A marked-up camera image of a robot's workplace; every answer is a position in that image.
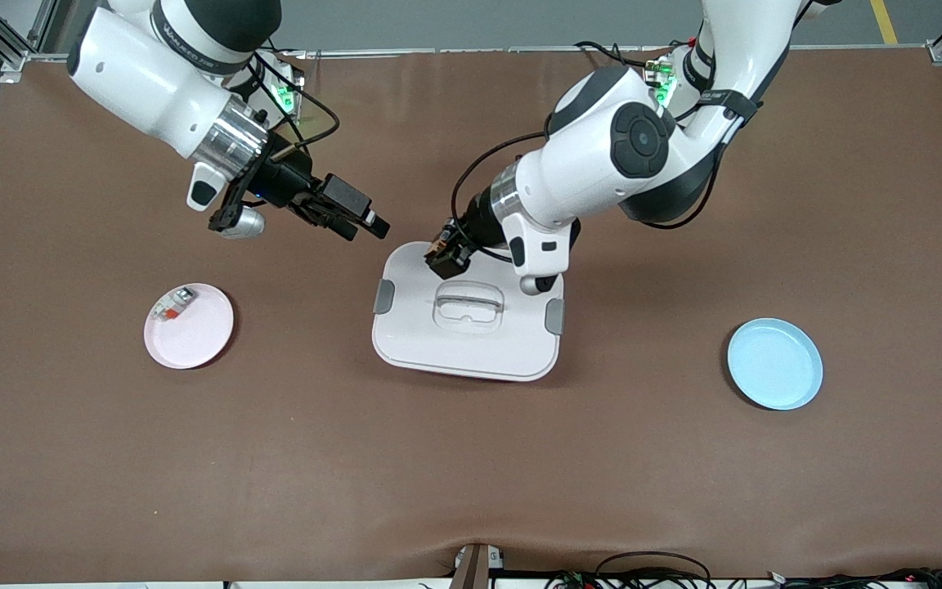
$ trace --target gray floor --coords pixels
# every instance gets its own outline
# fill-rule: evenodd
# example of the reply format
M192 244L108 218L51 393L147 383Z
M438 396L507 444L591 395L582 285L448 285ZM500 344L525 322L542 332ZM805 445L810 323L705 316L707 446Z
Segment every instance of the gray floor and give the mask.
M274 41L307 50L507 49L582 40L666 45L695 34L702 16L698 2L685 0L281 1L283 25ZM886 0L886 5L901 44L924 43L942 30L942 0ZM792 43L882 45L882 36L870 2L844 0L821 18L801 23Z

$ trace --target pink plate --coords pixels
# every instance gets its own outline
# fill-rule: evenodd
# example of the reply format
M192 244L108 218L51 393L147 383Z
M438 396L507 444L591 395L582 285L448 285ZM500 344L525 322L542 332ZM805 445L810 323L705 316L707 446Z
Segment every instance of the pink plate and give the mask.
M190 288L195 299L168 321L145 319L145 346L150 357L167 368L185 370L212 361L224 349L235 328L235 309L224 292L209 284L183 284L171 288Z

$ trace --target wire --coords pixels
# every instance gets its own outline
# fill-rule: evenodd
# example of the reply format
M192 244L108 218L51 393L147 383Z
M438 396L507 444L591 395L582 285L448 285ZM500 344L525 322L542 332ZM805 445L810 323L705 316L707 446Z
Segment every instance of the wire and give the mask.
M664 224L664 223L643 223L646 227L653 227L654 230L676 230L676 228L685 227L689 223L693 222L693 219L700 216L700 213L703 212L703 206L707 205L707 201L711 198L711 191L715 190L715 180L718 178L718 167L722 163L722 154L725 153L725 148L729 144L722 144L718 151L715 152L715 167L711 169L711 178L707 180L707 188L703 193L703 198L700 199L700 205L697 205L695 211L691 213L690 216L685 217L683 220L678 221L677 223Z
M620 60L620 63L627 65L627 60L624 59L624 53L620 52L620 45L613 44L612 51L617 54L617 59Z
M883 581L919 582L926 589L942 589L942 569L904 568L877 577L849 577L842 574L829 578L789 578L784 586L787 589L871 589L873 586L887 589Z
M580 43L575 44L576 47L583 49L584 47L590 47L592 49L597 49L598 52L601 52L603 56L609 57L610 60L615 60L624 65L633 65L636 67L646 67L646 62L639 62L637 60L629 60L627 57L620 55L620 48L614 43L612 45L613 49L616 49L616 52L610 52L609 49L606 49L602 45L598 45L594 41L580 41Z
M493 146L489 151L483 153L475 161L472 161L471 165L468 166L467 170L464 171L464 174L460 176L459 180L456 180L456 186L453 187L453 196L449 200L449 210L453 215L453 223L456 225L456 230L467 240L469 245L478 251L482 251L483 254L486 254L494 260L500 260L501 262L511 262L511 258L507 256L501 256L501 254L495 254L493 251L487 250L485 245L476 242L474 239L471 239L471 236L464 231L464 225L460 223L460 213L456 212L456 197L460 194L460 187L464 185L464 180L468 179L468 176L471 175L471 172L474 172L478 165L483 161L486 161L494 153L509 148L509 146L520 144L520 142L527 142L530 139L538 139L546 137L545 132L537 131L536 133L530 133L528 135L521 135L521 137L516 137L513 139L508 139L508 141L502 142L497 146Z
M271 49L275 53L299 52L300 50L300 49L297 49L296 47L283 47L279 49L278 47L276 47L276 45L274 44L274 41L272 41L270 37L267 38L267 45L261 45L258 47L258 49Z
M246 64L246 69L249 70L249 74L252 75L253 79L259 83L259 89L263 90L264 93L267 94L269 98L271 98L272 103L276 105L278 112L281 113L281 116L283 116L285 122L289 123L290 129L292 129L293 133L296 134L296 139L298 139L299 142L303 142L303 135L300 134L300 130L296 128L296 120L293 119L293 116L290 113L285 112L285 108L283 108L281 103L278 101L278 98L274 96L274 92L268 90L268 86L264 82L264 75L258 74L257 70L251 64ZM303 153L311 155L311 152L307 150L307 146L303 146Z
M797 27L797 23L801 22L801 18L803 18L806 12L809 11L809 7L812 7L812 2L814 2L814 0L809 0L807 3L805 3L805 6L802 7L801 12L799 12L799 15L795 16L795 24L792 24L792 30L794 30Z
M693 107L690 108L689 110L685 111L684 113L681 113L681 115L678 115L678 116L674 117L674 119L676 120L676 122L680 123L681 120L687 119L687 117L689 117L689 115L692 115L694 112L699 111L699 110L700 110L700 105L699 105L699 104L695 104L695 105L693 105Z
M622 552L620 553L620 555L609 556L608 559L602 560L601 563L598 563L598 566L594 567L594 575L595 577L597 577L597 575L601 573L602 567L604 567L605 565L609 563L614 562L614 560L630 559L630 558L634 558L635 556L664 556L664 558L666 559L685 560L685 562L692 563L696 565L697 567L699 567L700 570L702 570L704 574L703 581L706 581L706 584L709 587L714 588L714 583L711 582L711 570L708 567L706 567L704 563L700 562L700 560L696 560L692 558L692 556L678 555L678 553L676 552L665 552L665 551ZM649 569L636 569L633 571L628 571L628 573L638 573L639 571L644 571L644 570L649 570ZM679 571L676 569L659 569L659 570L666 570L666 571L669 571L669 573L676 573L676 577L677 575L680 575L682 578L699 578L699 575L692 575L690 573L684 573L684 571Z
M311 144L313 144L313 142L318 142L318 141L321 141L321 139L325 139L326 137L329 137L330 135L335 133L337 129L340 128L340 117L337 116L337 113L330 110L330 108L322 104L321 101L318 101L318 98L312 97L311 94L304 92L303 88L296 86L295 83L291 83L288 79L285 78L283 74L278 74L278 70L276 70L276 68L271 67L271 64L269 64L267 60L264 59L264 57L257 55L257 53L254 53L253 57L255 57L255 59L257 59L257 61L261 63L262 66L267 68L268 71L270 71L272 74L275 74L278 79L281 79L281 81L283 81L285 85L289 86L291 90L300 94L300 96L302 97L306 97L307 100L311 102L311 104L317 106L318 108L321 108L322 112L325 112L325 114L329 115L330 119L333 120L333 124L332 126L329 127L329 129L326 129L325 131L322 131L321 133L318 133L317 135L312 135L311 137L308 137L307 139L303 139L303 141L298 142L298 144L294 144L295 146L297 146L298 148L303 148L303 146L310 146Z

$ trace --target black cable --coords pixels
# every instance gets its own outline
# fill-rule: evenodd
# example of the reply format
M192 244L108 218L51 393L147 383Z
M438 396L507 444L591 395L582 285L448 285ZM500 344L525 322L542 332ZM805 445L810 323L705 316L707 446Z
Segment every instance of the black cable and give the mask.
M814 0L809 0L807 3L805 3L805 6L802 7L801 12L799 12L799 15L795 16L795 24L792 24L792 30L797 27L797 23L801 22L801 18L803 18L806 12L809 11L809 7L812 7L812 2L814 2Z
M547 113L545 119L543 119L543 137L545 139L550 139L550 120L554 118L554 111Z
M560 579L561 577L562 577L561 573L555 573L552 578L547 579L547 583L543 586L543 589L550 589L550 586L552 586L553 582L558 581L558 579Z
M704 584L706 584L707 588L709 589L717 589L717 586L715 586L715 584L711 581L710 575L707 575L707 577L702 577L702 575L699 575L699 574L687 573L687 571L678 570L678 569L674 569L670 567L640 568L640 569L635 569L631 571L626 571L625 573L622 573L622 574L625 575L625 577L632 577L633 581L635 581L635 584L639 586L640 586L639 579L641 578L657 578L656 582L652 582L652 584L649 585L650 587L658 585L659 582L664 582L664 581L675 582L675 584L677 584L680 587L684 587L682 583L683 581L690 581L690 582L700 581L700 582L704 582Z
M321 139L325 139L326 137L329 137L330 135L335 133L337 129L340 128L340 117L337 116L337 113L330 110L330 108L322 104L321 101L318 101L318 98L312 97L311 94L304 92L303 88L296 86L295 83L291 83L288 79L285 78L283 74L278 74L278 70L276 70L276 68L271 67L271 64L269 64L264 59L264 57L257 55L257 53L254 53L253 56L255 57L255 59L257 59L259 63L262 64L262 66L267 68L267 70L270 71L272 74L275 74L278 79L281 79L281 81L285 83L285 85L289 86L291 90L300 94L300 96L302 97L306 97L311 102L311 104L317 106L318 108L321 108L322 112L325 112L325 114L329 115L330 119L333 120L333 124L332 126L329 127L329 129L326 129L325 131L322 131L321 133L318 133L317 135L312 135L311 137L308 137L307 139L303 139L302 142L298 142L298 144L295 144L298 148L303 148L303 146L310 146L311 144L313 144L313 142L321 141Z
M664 558L667 558L667 559L685 560L685 562L687 563L693 563L694 565L700 567L700 570L703 571L704 577L706 577L707 582L709 582L709 585L711 584L711 570L708 567L706 567L704 563L700 562L700 560L696 560L692 558L692 556L678 555L678 553L676 552L664 552L664 551L622 552L620 553L620 555L609 556L608 559L602 560L602 562L599 563L597 567L594 567L594 575L595 577L598 577L598 574L601 573L602 571L602 567L604 567L605 565L609 563L614 562L614 560L631 559L631 558L634 558L635 556L664 556Z
M296 120L293 120L293 116L290 113L285 112L285 108L283 108L281 103L278 101L278 98L274 96L274 92L268 90L268 86L264 82L264 75L258 74L257 70L251 64L246 64L246 69L249 70L249 74L252 75L253 79L259 83L259 89L263 90L264 93L267 94L269 98L271 98L272 103L276 105L278 112L281 113L281 116L283 116L285 122L289 123L289 128L292 129L293 133L296 135L296 141L303 142L303 135L300 134L300 130L296 128ZM303 153L311 155L311 152L307 150L307 145L303 146Z
M580 41L580 43L577 43L575 46L576 46L576 47L579 47L580 49L583 49L584 47L590 47L590 48L592 48L592 49L597 49L598 52L601 52L603 56L609 57L610 60L615 60L615 61L617 61L617 62L620 62L620 63L624 64L624 65L633 65L633 66L636 66L636 67L646 67L646 62L639 62L639 61L637 61L637 60L629 60L629 59L627 59L627 57L618 56L616 53L610 52L609 49L606 49L606 48L603 47L602 45L598 45L598 44L595 43L594 41ZM617 51L620 50L620 48L619 48L615 43L613 44L613 48L616 48Z
M471 175L471 172L474 172L475 168L477 168L478 165L481 164L483 161L487 160L487 158L489 158L491 155L493 155L494 153L504 148L509 148L509 146L520 144L520 142L527 142L527 141L530 141L530 139L538 139L542 137L546 137L545 132L537 131L536 133L530 133L528 135L521 135L521 137L508 139L508 141L502 142L502 144L493 146L493 148L491 148L489 151L480 155L478 158L476 158L475 161L472 161L471 165L469 165L467 170L464 171L464 174L460 176L460 179L456 180L456 186L453 187L453 196L449 200L449 210L450 212L452 212L453 224L456 225L456 230L463 236L464 239L467 240L467 242L469 243L469 245L471 245L471 247L473 247L474 249L478 251L482 251L483 254L486 254L487 256L489 256L490 258L493 258L494 260L500 260L501 262L511 263L511 258L507 256L501 256L501 254L494 254L493 251L486 250L486 246L480 245L474 239L471 239L471 236L469 236L467 232L464 231L463 225L460 224L460 213L456 212L456 197L459 196L460 194L460 187L464 185L464 180L467 180L468 176Z
M681 122L681 120L687 119L689 115L692 115L694 112L699 111L699 110L700 110L700 105L698 103L698 104L693 105L692 108L685 111L684 113L681 113L681 115L674 117L674 119L676 120L676 122Z
M270 49L272 52L275 52L275 53L299 52L300 50L296 47L283 47L279 49L278 47L276 47L276 45L274 44L274 41L272 41L270 37L267 38L267 45L261 45L258 47L258 49Z
M624 59L624 53L620 52L620 45L613 44L612 51L617 54L617 59L620 60L620 63L627 65L627 60Z
M849 577L842 574L829 578L789 578L784 586L786 589L873 589L875 586L887 589L883 581L920 582L926 589L942 589L942 569L902 568L876 577Z
M729 144L723 144L719 146L718 151L715 152L715 167L711 169L711 178L707 180L707 188L703 192L703 198L700 199L700 205L697 205L696 211L693 211L690 216L685 217L683 220L678 221L677 223L664 224L664 223L643 223L646 227L653 227L654 230L676 230L676 228L685 227L689 223L693 222L693 219L700 216L700 213L703 212L703 206L707 205L707 201L711 198L711 191L715 190L715 180L718 179L718 167L722 163L722 154L725 153L725 148Z

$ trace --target small item on plate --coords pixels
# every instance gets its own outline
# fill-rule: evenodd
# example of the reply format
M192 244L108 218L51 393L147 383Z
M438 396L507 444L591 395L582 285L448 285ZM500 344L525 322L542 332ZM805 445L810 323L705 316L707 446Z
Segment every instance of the small item on plate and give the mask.
M162 295L162 298L158 299L158 302L150 310L150 314L157 320L169 321L171 318L180 317L180 313L183 313L184 309L187 309L187 305L191 305L191 301L194 301L194 299L195 292L191 288L186 286L177 288Z
M186 301L186 305L176 310L172 306L177 304L175 299ZM173 318L158 317L160 305L168 305L164 308L177 314ZM147 313L145 346L150 357L162 366L198 368L219 357L234 330L235 309L227 294L209 284L185 284L167 292Z

